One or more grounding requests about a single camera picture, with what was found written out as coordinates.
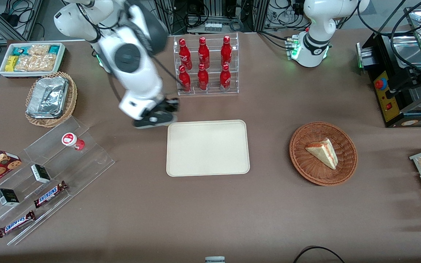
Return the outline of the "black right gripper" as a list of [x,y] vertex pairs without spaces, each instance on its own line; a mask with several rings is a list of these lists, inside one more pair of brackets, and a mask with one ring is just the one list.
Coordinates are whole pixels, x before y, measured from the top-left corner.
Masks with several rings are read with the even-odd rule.
[[171,99],[163,99],[153,109],[144,109],[142,112],[143,119],[158,119],[157,115],[169,115],[169,112],[178,112],[180,108],[180,99],[175,97]]

